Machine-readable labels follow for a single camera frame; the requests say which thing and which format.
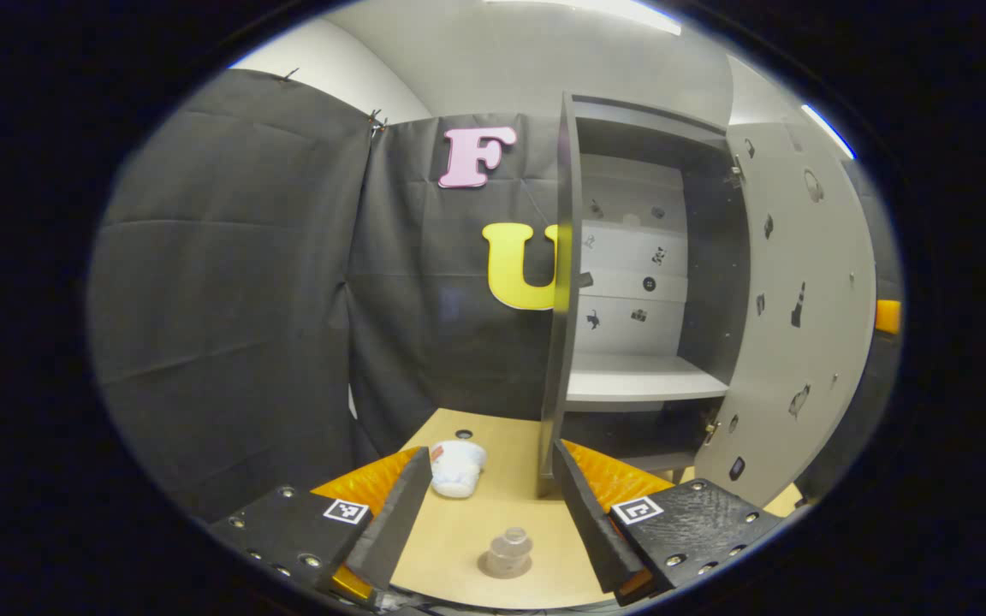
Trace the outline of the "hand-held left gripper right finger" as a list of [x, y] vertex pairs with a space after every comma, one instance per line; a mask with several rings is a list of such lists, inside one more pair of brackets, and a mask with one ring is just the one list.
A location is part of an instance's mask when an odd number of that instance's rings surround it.
[[709, 480], [662, 480], [571, 441], [553, 441], [551, 463], [600, 589], [619, 606], [691, 588], [784, 521]]

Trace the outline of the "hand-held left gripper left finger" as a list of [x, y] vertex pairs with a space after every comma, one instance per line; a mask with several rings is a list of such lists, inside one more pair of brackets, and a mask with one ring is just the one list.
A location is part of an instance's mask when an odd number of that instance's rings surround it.
[[415, 446], [313, 489], [278, 486], [209, 535], [290, 588], [378, 604], [430, 484], [430, 449]]

